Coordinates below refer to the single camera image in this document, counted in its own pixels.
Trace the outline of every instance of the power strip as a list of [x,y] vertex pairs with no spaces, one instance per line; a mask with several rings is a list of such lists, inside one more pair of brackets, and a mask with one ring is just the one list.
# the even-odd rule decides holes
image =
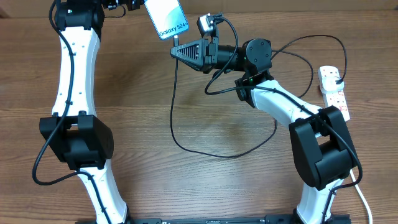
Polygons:
[[344,95],[344,82],[336,84],[340,79],[338,69],[333,66],[322,66],[318,70],[320,89],[325,106],[335,106],[343,114],[344,120],[349,120],[346,97]]

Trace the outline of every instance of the wood surface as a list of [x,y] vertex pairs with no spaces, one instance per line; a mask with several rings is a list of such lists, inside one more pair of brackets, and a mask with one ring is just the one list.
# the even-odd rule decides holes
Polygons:
[[[375,223],[398,219],[398,13],[273,12],[226,14],[239,43],[269,39],[277,49],[303,35],[339,37],[348,53],[348,127],[363,165],[360,187]],[[180,43],[200,38],[190,31]],[[73,223],[95,213],[81,181],[36,185],[34,160],[44,140],[39,118],[50,116],[58,90],[60,44],[48,19],[0,20],[0,223]],[[220,25],[220,42],[234,44]],[[291,213],[300,201],[302,180],[292,158],[288,131],[279,126],[269,143],[239,159],[216,159],[182,151],[169,129],[175,61],[172,41],[160,41],[147,16],[107,19],[95,67],[99,119],[113,132],[113,173],[120,194],[136,218],[261,217]],[[288,50],[322,65],[343,69],[343,51],[333,39],[312,38]],[[299,95],[310,80],[308,65],[278,55],[271,74]],[[211,87],[234,85],[240,73],[223,75]],[[180,64],[175,101],[175,135],[183,146],[232,155],[259,144],[273,129],[272,118],[240,102],[235,93],[206,96],[210,75]],[[318,78],[304,100],[323,106]],[[41,180],[71,172],[50,148],[40,163]],[[367,223],[355,189],[339,190],[332,211]]]
[[[392,10],[398,7],[398,0],[179,0],[186,14],[207,12],[298,12],[298,11],[357,11]],[[47,17],[53,0],[1,0],[5,17],[27,18]],[[146,15],[143,10],[130,12],[132,15]],[[120,15],[121,9],[105,10],[106,15]]]

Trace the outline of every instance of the wooden tabletop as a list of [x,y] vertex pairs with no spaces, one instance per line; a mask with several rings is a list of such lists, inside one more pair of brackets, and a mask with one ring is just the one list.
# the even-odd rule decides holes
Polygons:
[[[398,219],[398,13],[397,11],[227,14],[239,44],[261,37],[275,49],[303,35],[340,38],[348,53],[345,79],[348,122],[363,165],[360,187],[375,223]],[[200,38],[198,15],[180,43]],[[234,44],[226,24],[220,42]],[[50,116],[58,90],[60,44],[48,19],[0,19],[0,223],[73,223],[95,218],[87,192],[74,177],[36,185],[34,160],[44,143],[39,118]],[[148,16],[107,19],[95,65],[98,117],[113,132],[113,174],[136,218],[262,217],[291,213],[303,182],[293,162],[289,132],[278,127],[269,143],[239,159],[217,159],[182,151],[169,128],[175,61],[172,41],[160,41]],[[333,65],[342,72],[343,51],[333,39],[301,40],[288,49],[315,70]],[[271,74],[299,95],[310,81],[302,60],[278,55]],[[222,75],[212,87],[234,86],[241,73]],[[180,64],[175,135],[181,145],[233,155],[254,147],[273,130],[273,120],[240,102],[234,92],[207,96],[210,75]],[[323,106],[315,71],[304,100]],[[41,180],[71,172],[50,148],[40,163]],[[339,190],[332,211],[367,223],[354,188]]]

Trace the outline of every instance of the white cord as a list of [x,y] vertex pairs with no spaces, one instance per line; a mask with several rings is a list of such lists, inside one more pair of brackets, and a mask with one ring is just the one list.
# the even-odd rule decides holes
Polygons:
[[[355,182],[356,179],[355,179],[354,172],[353,172],[352,169],[349,171],[349,174],[350,174],[353,182]],[[368,212],[369,224],[373,224],[373,217],[372,217],[371,208],[369,207],[368,202],[365,199],[365,196],[362,194],[361,189],[359,189],[359,185],[358,184],[355,185],[355,188],[356,188],[356,191],[358,191],[358,194],[361,197],[363,204],[365,205],[366,211]]]

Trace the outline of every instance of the beige wall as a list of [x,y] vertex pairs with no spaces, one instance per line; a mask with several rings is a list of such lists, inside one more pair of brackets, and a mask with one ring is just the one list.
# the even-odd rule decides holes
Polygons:
[[[53,0],[0,0],[0,16],[47,17]],[[398,0],[180,0],[186,14],[206,12],[386,10]],[[121,11],[106,11],[119,14]],[[145,14],[146,10],[130,12]]]

